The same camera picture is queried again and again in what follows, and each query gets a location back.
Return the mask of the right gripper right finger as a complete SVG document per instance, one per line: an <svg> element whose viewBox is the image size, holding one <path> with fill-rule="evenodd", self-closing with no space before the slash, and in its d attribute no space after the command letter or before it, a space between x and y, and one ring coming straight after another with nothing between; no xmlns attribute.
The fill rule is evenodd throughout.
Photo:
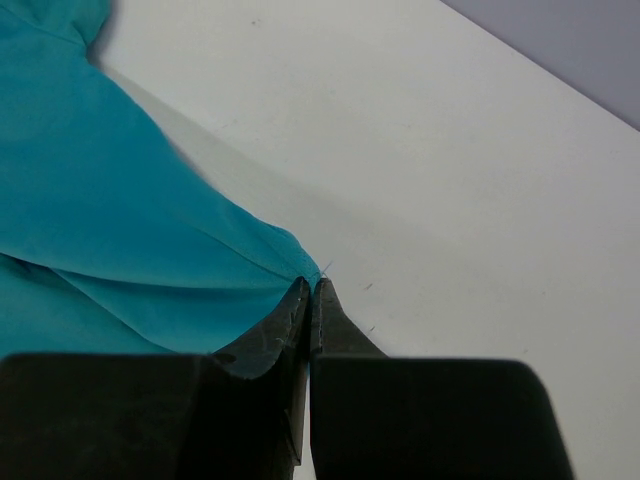
<svg viewBox="0 0 640 480"><path fill-rule="evenodd" d="M570 479L548 393L516 360L399 358L345 314L311 313L310 445L319 479Z"/></svg>

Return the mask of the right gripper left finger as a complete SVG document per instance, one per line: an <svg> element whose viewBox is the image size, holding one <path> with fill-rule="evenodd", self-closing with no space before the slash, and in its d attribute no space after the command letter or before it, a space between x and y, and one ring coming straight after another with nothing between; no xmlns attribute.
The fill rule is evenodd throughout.
<svg viewBox="0 0 640 480"><path fill-rule="evenodd" d="M300 464L310 287L208 355L1 363L5 479L289 479Z"/></svg>

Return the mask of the teal t shirt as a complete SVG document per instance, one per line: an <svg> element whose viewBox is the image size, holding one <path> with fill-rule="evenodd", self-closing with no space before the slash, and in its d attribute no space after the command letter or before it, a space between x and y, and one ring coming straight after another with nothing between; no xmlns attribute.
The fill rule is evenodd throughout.
<svg viewBox="0 0 640 480"><path fill-rule="evenodd" d="M320 271L88 60L106 1L1 5L1 352L211 353Z"/></svg>

